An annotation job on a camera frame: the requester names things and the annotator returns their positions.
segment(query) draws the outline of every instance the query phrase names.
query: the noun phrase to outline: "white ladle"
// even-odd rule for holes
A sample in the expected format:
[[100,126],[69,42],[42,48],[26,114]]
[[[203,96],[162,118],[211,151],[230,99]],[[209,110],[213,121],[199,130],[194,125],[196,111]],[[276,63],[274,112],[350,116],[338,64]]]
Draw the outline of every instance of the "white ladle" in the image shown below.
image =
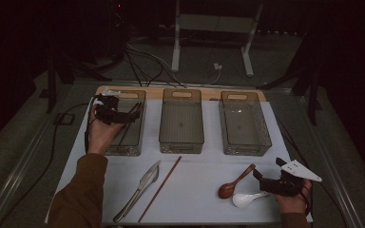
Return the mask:
[[246,205],[248,205],[251,201],[261,198],[261,197],[268,197],[269,193],[267,192],[260,192],[260,193],[256,193],[256,194],[235,194],[233,196],[233,203],[239,207],[245,207]]

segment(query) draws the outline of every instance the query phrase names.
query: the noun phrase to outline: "brown sleeve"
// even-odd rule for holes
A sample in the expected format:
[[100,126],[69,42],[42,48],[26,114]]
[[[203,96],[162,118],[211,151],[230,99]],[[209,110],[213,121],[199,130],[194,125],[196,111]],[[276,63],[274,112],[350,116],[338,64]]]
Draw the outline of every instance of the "brown sleeve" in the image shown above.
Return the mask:
[[307,228],[306,216],[301,213],[282,213],[280,214],[282,228]]
[[100,227],[107,159],[87,154],[78,160],[76,174],[59,191],[48,213],[48,227]]

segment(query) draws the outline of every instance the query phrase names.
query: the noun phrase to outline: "silver knife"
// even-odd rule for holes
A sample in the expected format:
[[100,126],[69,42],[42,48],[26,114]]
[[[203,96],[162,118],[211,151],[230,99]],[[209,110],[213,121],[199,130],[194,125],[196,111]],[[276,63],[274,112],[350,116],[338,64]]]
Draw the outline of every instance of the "silver knife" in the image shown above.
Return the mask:
[[114,222],[120,221],[124,216],[125,213],[129,211],[130,207],[133,206],[141,193],[141,191],[144,189],[144,186],[149,181],[150,177],[153,175],[153,173],[156,171],[156,169],[159,167],[160,161],[157,161],[154,163],[149,170],[144,174],[144,176],[141,178],[139,182],[138,189],[136,189],[135,193],[133,194],[132,198],[129,200],[129,202],[126,204],[126,206],[112,219]]

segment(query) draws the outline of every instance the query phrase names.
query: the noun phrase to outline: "gray floor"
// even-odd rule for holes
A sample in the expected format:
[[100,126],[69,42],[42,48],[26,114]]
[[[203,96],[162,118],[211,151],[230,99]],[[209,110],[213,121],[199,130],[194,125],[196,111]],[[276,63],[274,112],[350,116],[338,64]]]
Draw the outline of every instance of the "gray floor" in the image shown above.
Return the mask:
[[[218,72],[212,68],[214,63],[222,64],[221,76],[214,86],[254,87],[272,82],[281,77],[296,52],[301,39],[293,36],[256,36],[251,48],[255,77],[245,76],[240,50],[237,44],[198,46],[183,43],[180,72],[175,77],[188,86],[209,84],[216,80]],[[172,40],[161,39],[156,44],[147,40],[131,42],[134,48],[164,59],[169,64],[172,56]],[[131,55],[134,61],[148,75],[156,75],[159,66],[146,58]],[[113,85],[134,84],[133,72],[127,62],[105,73],[111,77]],[[160,79],[171,82],[166,74]],[[58,88],[58,105],[53,115],[45,113],[47,100],[38,98],[47,86],[47,75],[43,74],[35,82],[37,91],[24,104],[10,123],[0,133],[0,190],[16,163],[25,153],[32,153],[30,166],[18,183],[18,189],[9,196],[9,205],[18,201],[43,171],[49,161],[54,134],[55,113],[87,103],[102,83],[81,76],[74,85],[61,85]],[[319,89],[318,102],[321,110],[317,112],[317,126],[311,126],[305,117],[307,97],[294,97],[290,87],[296,80],[286,82],[272,90],[264,91],[277,118],[282,122],[281,133],[291,136],[311,169],[323,178],[323,186],[336,199],[340,210],[321,186],[314,187],[314,227],[365,227],[365,166],[352,144],[340,119],[334,112],[323,88]],[[15,207],[2,227],[47,227],[44,223],[52,193],[55,191],[68,154],[72,147],[86,106],[70,111],[75,115],[72,125],[61,125],[56,132],[53,163],[35,188]],[[287,142],[292,159],[301,161],[295,148]],[[279,227],[278,224],[249,227]]]

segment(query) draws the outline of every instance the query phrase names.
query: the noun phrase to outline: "plastic bin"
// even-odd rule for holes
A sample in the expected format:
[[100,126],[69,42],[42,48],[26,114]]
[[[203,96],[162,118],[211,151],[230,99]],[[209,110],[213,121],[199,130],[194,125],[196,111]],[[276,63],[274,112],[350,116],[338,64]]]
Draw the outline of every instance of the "plastic bin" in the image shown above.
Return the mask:
[[272,146],[257,93],[223,91],[219,111],[224,154],[263,156]]
[[166,88],[159,133],[161,152],[200,154],[203,141],[201,92]]
[[124,90],[121,91],[118,110],[129,112],[136,103],[143,103],[144,109],[141,116],[124,127],[107,149],[107,156],[139,156],[141,155],[142,136],[144,134],[144,114],[146,111],[145,91]]

